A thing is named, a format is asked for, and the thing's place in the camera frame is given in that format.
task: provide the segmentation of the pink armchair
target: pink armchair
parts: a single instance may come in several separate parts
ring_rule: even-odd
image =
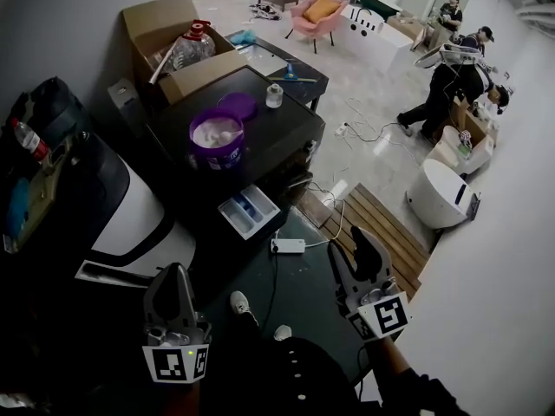
[[[303,2],[299,3],[294,8],[291,8],[291,18],[293,19],[293,29],[290,33],[285,37],[289,38],[291,32],[298,31],[301,34],[312,39],[314,42],[314,54],[317,54],[316,51],[316,39],[322,37],[325,34],[330,33],[331,39],[331,46],[335,46],[333,43],[333,35],[331,31],[333,31],[337,24],[339,23],[339,17],[341,16],[342,11],[345,7],[349,4],[347,0],[334,0],[341,4],[336,12],[331,14],[331,16],[324,17],[318,21],[318,23],[314,24],[309,22],[306,18],[303,17],[303,14],[306,10],[312,6],[316,0],[304,0]]]

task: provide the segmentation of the person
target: person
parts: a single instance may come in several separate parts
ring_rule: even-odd
[[[506,107],[509,104],[507,90],[500,85],[495,85],[482,66],[460,65],[450,68],[446,64],[441,64],[434,71],[426,103],[399,114],[397,116],[399,128],[407,136],[410,136],[412,135],[410,125],[425,120],[421,135],[433,145],[433,134],[445,119],[451,117],[453,100],[459,91],[464,94],[464,98],[457,109],[456,119],[451,119],[451,121],[453,123],[456,121],[461,131],[465,129],[468,108],[482,94],[487,93],[489,101],[498,108]]]
[[[440,20],[435,26],[430,49],[437,48],[453,38],[454,33],[462,25],[462,9],[460,0],[449,0],[440,8]]]
[[[489,27],[483,26],[478,30],[478,32],[463,37],[463,39],[460,41],[460,46],[477,49],[485,57],[486,43],[490,41],[495,42],[495,39],[493,38],[493,32]]]
[[[331,356],[318,345],[294,337],[290,327],[282,325],[273,339],[263,340],[243,293],[234,291],[230,304],[235,314],[234,343],[227,347],[232,363],[216,365],[212,357],[212,365],[208,367],[212,375],[218,368],[228,373],[222,378],[220,389],[214,391],[220,412],[226,408],[227,413],[241,415],[362,414],[364,411],[368,416],[410,416],[421,414],[423,409],[435,414],[467,415],[438,380],[416,374],[390,338],[364,345],[383,399],[380,407],[377,402],[361,403]],[[184,408],[186,402],[178,402],[179,405]],[[176,405],[166,414],[183,414],[175,409]]]

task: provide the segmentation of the wire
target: wire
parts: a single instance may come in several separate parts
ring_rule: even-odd
[[[347,140],[347,138],[346,138],[345,136],[343,136],[343,138],[344,138],[345,142],[347,143],[347,145],[349,145],[350,152],[351,152],[351,154],[350,154],[350,160],[352,160],[352,158],[353,158],[353,153],[355,152],[355,150],[353,149],[353,146],[351,146],[351,144],[349,143],[349,141]],[[350,162],[349,162],[349,164],[348,164],[347,166],[345,166],[342,170],[335,171],[335,172],[333,173],[333,178],[332,178],[332,180],[333,180],[333,184],[334,184],[334,185],[336,184],[336,175],[339,174],[340,172],[347,171],[349,168],[350,168]]]
[[[274,298],[276,297],[276,289],[278,288],[278,247],[275,246],[274,248],[272,248],[272,252],[276,263],[276,267],[274,269],[274,283],[273,290],[271,292],[270,305],[268,305],[268,311],[266,311],[266,317],[264,318],[264,323],[262,324],[262,328],[260,329],[261,333],[264,333],[264,330],[266,329],[266,324],[270,319],[271,309],[274,306]]]
[[[355,99],[354,97],[349,97],[348,99],[345,100],[345,103],[347,103],[347,105],[354,111],[356,111],[356,113],[358,115],[360,115],[365,121],[364,122],[360,122],[360,121],[356,121],[354,120],[354,123],[356,123],[357,125],[366,125],[368,126],[372,131],[374,131],[374,133],[377,133],[377,131],[374,129],[374,127],[372,127],[372,125],[370,124],[370,121],[368,119],[368,117],[366,117],[358,108],[354,107],[353,105],[350,104],[349,101],[357,101],[358,103],[361,103],[361,101],[359,101],[358,99]],[[384,139],[385,141],[387,141],[388,143],[390,143],[391,145],[397,145],[397,146],[402,146],[402,148],[407,152],[407,154],[413,158],[413,160],[415,161],[416,165],[419,165],[418,160],[416,160],[416,157],[407,149],[406,146],[404,146],[402,143],[397,143],[397,142],[393,142],[391,140],[389,140],[387,137],[383,137],[383,130],[386,127],[389,127],[390,125],[397,125],[396,122],[391,122],[391,123],[386,123],[385,125],[382,126],[382,129],[380,130],[380,133],[377,135],[377,137],[375,139],[364,139],[362,137],[361,133],[358,133],[352,125],[350,125],[349,123],[345,122],[345,125],[350,128],[352,130],[352,132],[355,134],[356,137],[358,137],[360,140],[362,140],[363,142],[366,143],[371,143],[371,142],[376,142],[379,139]]]
[[[323,242],[318,242],[317,244],[305,245],[304,248],[314,248],[315,246],[324,245],[328,242],[331,242],[332,240],[336,240],[339,237],[339,235],[341,234],[341,229],[343,228],[343,215],[345,214],[345,201],[342,200],[342,202],[343,206],[341,208],[341,220],[339,220],[339,230],[337,231],[337,234],[330,240],[324,240]]]
[[[331,194],[331,197],[333,198],[333,206],[335,208],[336,207],[336,202],[337,202],[335,194],[333,192],[331,192],[330,190],[324,190],[317,182],[311,182],[311,183],[313,183],[314,185],[317,186],[318,191],[324,192],[324,193],[327,192],[327,193]],[[339,230],[337,231],[337,234],[333,238],[331,238],[330,240],[324,240],[322,242],[318,242],[317,244],[305,245],[304,248],[314,248],[314,247],[317,247],[317,246],[320,246],[320,245],[324,245],[324,244],[327,244],[328,242],[331,242],[332,240],[336,240],[339,237],[339,235],[341,234],[341,230],[343,229],[343,216],[345,215],[345,201],[341,200],[341,202],[343,202],[343,206],[341,208],[341,219],[339,220]]]
[[[358,373],[362,375],[362,365],[361,365],[361,352],[364,350],[364,346],[358,349],[356,354],[356,363],[358,364]],[[364,378],[361,379],[361,388],[358,390],[358,401],[362,402],[362,389],[364,388]]]
[[[416,160],[415,155],[412,154],[412,153],[407,149],[406,146],[404,146],[402,143],[392,142],[391,140],[389,140],[389,139],[387,139],[387,138],[385,138],[385,137],[382,137],[384,128],[385,128],[385,127],[388,127],[388,126],[390,126],[390,125],[397,125],[397,123],[396,123],[396,122],[386,123],[386,124],[382,127],[382,130],[380,131],[380,134],[379,134],[375,139],[364,139],[364,138],[361,136],[361,134],[359,134],[349,123],[347,124],[347,127],[350,128],[350,129],[353,131],[353,133],[355,133],[356,137],[358,137],[358,138],[359,138],[360,140],[362,140],[363,142],[369,143],[369,142],[376,142],[376,141],[378,141],[379,139],[384,139],[386,142],[389,142],[391,145],[402,146],[402,148],[407,152],[407,154],[408,154],[410,157],[413,158],[413,160],[415,161],[416,165],[419,166],[420,164],[418,163],[418,160]]]
[[[447,100],[449,101],[449,103],[453,103],[453,99],[450,99],[449,96],[447,95],[447,88],[449,88],[451,85],[454,84],[454,81],[457,80],[457,77],[459,77],[459,73],[457,71],[455,71],[453,68],[451,68],[451,70],[454,72],[454,79],[453,81],[451,81],[451,83],[448,83],[444,88],[443,88],[443,94],[447,97]],[[451,120],[451,123],[453,123],[453,126],[456,130],[459,130],[459,127],[457,127],[457,124],[454,122],[453,120],[453,116],[451,115],[451,106],[449,105],[447,108],[448,112],[449,112],[449,119]]]

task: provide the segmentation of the blue cloth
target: blue cloth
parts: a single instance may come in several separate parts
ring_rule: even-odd
[[[29,181],[19,179],[11,192],[10,206],[6,214],[6,232],[15,239],[19,236],[29,213]]]
[[[252,45],[255,41],[257,41],[257,37],[252,29],[239,32],[230,39],[230,42],[234,45]]]

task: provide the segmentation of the cardboard box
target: cardboard box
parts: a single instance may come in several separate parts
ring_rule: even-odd
[[[403,18],[403,16],[401,18],[397,18],[396,16],[388,18],[388,25],[402,32],[402,34],[411,40],[416,40],[418,35],[425,29],[425,26],[420,23],[420,21],[411,18]]]
[[[459,120],[457,117],[457,113],[459,110],[460,101],[458,97],[455,97],[453,100],[453,106],[451,108],[451,118],[453,122],[459,125]],[[443,134],[443,128],[447,125],[453,125],[451,123],[451,119],[445,119],[445,121],[441,124],[441,126],[435,131],[434,138],[436,140],[441,139],[441,135]],[[476,118],[470,111],[467,111],[467,118],[465,120],[465,129],[470,133],[472,142],[472,146],[477,146],[483,139],[486,138],[486,130],[487,124],[486,122]]]
[[[122,14],[133,45],[135,80],[144,89],[153,73],[147,58],[185,34],[199,15],[192,0],[153,0],[127,8]],[[207,27],[205,32],[214,40],[216,55],[160,78],[157,87],[163,93],[166,104],[174,104],[247,64],[233,45],[214,29]],[[160,91],[158,95],[156,91],[141,92],[143,96],[147,94],[150,105],[160,105],[160,101],[153,100],[160,97]]]

